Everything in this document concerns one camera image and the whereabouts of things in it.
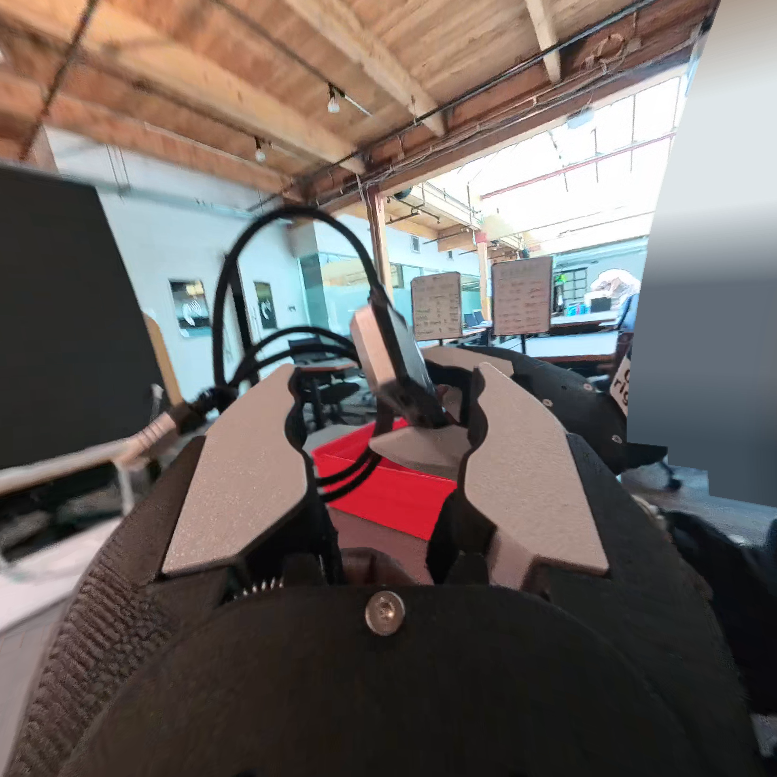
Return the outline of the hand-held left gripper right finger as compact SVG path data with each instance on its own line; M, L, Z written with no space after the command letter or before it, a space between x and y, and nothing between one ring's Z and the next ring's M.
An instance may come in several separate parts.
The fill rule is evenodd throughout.
M490 581L528 587L538 567L605 576L609 564L567 433L540 401L492 364L472 372L465 505L494 526Z

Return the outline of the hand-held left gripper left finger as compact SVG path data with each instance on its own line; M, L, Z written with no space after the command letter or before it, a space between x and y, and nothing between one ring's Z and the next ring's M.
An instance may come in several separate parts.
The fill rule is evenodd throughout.
M161 572L168 577L238 560L308 494L308 468L287 422L293 364L237 399L206 433Z

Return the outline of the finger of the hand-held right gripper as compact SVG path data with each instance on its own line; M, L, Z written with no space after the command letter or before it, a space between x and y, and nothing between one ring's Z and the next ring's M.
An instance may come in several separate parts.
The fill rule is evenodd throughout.
M405 426L369 442L375 454L419 472L458 472L470 447L467 430L457 425L438 429Z
M454 373L471 374L481 364L490 364L507 378L514 376L514 365L510 360L484 355L471 348L432 345L420 352L433 382L455 382Z

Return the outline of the black cable black plug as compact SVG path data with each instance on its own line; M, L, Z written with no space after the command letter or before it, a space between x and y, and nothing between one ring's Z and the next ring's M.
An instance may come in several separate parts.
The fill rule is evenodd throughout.
M441 397L434 385L430 393L414 382L384 387L377 394L377 415L368 443L392 432L396 416L401 416L411 426L427 430L461 426L461 422L446 410ZM322 501L329 504L351 494L372 477L384 458L367 444L354 463L331 475L318 475L316 485Z

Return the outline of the red plastic bin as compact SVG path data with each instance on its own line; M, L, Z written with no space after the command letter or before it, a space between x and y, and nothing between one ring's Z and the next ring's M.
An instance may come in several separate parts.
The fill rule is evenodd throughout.
M353 464L367 447L374 423L361 427L337 426L328 432L340 435L329 442L323 436L308 439L317 472L329 476ZM329 506L418 539L428 540L444 500L456 482L383 460L370 478L352 493Z

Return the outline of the whiteboard with handwriting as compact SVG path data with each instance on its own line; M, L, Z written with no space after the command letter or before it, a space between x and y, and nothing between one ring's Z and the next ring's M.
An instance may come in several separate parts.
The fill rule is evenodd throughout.
M549 331L552 305L550 256L493 264L491 286L495 336L538 335Z
M417 343L456 340L462 336L459 272L415 277L410 291L413 335Z

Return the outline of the white office table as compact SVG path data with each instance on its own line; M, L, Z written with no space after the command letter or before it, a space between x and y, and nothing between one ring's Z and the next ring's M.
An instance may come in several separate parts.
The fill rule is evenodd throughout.
M612 311L552 316L549 330L527 335L519 350L554 364L606 363L616 352L617 323L618 315Z

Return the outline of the wooden top office desk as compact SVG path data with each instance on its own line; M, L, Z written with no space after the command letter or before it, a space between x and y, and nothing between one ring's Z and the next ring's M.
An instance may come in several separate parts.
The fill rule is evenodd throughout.
M299 385L304 405L312 411L316 431L328 422L344 423L342 412L345 400L354 398L361 386L348 380L357 374L357 365L349 358L325 358L319 361L298 359L296 368L301 373Z

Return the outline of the black office chair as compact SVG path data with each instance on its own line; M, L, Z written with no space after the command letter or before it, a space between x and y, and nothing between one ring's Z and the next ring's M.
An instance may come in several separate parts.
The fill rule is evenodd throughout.
M350 348L340 344L326 344L317 335L288 341L291 358L295 363L300 359L319 361L325 358L349 358L355 362Z

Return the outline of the phone icon door sign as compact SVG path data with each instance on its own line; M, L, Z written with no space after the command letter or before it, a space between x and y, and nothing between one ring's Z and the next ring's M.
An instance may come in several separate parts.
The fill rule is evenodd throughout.
M265 281L254 281L253 286L257 298L259 326L263 331L277 330L277 314L271 285Z
M181 337L209 337L210 312L202 281L170 279L169 287L174 318Z

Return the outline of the person's black printed shirt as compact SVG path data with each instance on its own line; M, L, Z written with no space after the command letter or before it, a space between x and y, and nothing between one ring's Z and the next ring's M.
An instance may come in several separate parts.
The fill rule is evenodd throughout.
M737 542L693 514L663 513L685 562L704 579L752 712L776 714L776 521L763 542Z

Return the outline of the black board on stand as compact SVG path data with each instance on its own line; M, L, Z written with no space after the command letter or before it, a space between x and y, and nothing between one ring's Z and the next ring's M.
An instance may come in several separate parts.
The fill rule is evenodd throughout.
M1 467L131 437L162 377L93 187L1 171Z

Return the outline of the wooden support post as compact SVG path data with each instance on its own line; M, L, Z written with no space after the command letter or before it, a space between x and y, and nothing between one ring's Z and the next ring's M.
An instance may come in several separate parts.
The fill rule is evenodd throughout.
M392 268L386 238L385 199L377 184L373 183L365 188L364 203L372 237L374 266L387 298L393 303Z

